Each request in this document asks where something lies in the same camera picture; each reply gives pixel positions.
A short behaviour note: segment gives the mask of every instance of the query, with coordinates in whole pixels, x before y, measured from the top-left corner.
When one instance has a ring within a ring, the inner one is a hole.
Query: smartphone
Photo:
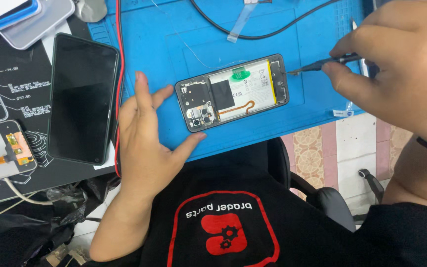
[[[288,83],[280,54],[175,84],[187,128],[198,132],[286,105]]]
[[[119,52],[69,34],[54,40],[48,153],[103,165],[110,140]]]

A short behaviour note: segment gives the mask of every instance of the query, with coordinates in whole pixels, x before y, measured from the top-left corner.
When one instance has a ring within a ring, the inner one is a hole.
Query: gear icon
[[[229,240],[224,240],[222,243],[220,243],[220,247],[223,249],[229,248],[232,245],[232,243]]]
[[[231,226],[222,228],[222,236],[224,240],[232,241],[235,237],[238,237],[238,229]]]

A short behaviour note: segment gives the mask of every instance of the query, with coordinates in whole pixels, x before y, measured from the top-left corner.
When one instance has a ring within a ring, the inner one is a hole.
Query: red wire
[[[121,69],[120,69],[120,77],[118,79],[118,87],[116,89],[116,107],[115,107],[115,118],[118,120],[118,109],[120,107],[120,91],[123,81],[124,74],[124,51],[122,45],[122,33],[120,32],[120,20],[121,20],[121,10],[119,5],[120,0],[116,0],[116,34],[118,36],[118,47],[120,48],[121,55]],[[120,146],[120,127],[116,128],[116,144],[115,144],[115,171],[118,177],[121,177],[121,174],[118,171],[118,148]]]

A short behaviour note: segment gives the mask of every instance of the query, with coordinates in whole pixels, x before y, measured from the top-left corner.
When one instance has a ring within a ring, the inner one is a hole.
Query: phone battery
[[[258,61],[209,76],[220,121],[276,105],[270,61]]]

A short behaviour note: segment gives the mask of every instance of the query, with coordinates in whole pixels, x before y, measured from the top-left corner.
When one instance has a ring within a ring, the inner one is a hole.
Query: black phone screen
[[[59,34],[52,64],[49,154],[100,165],[107,149],[118,52]]]

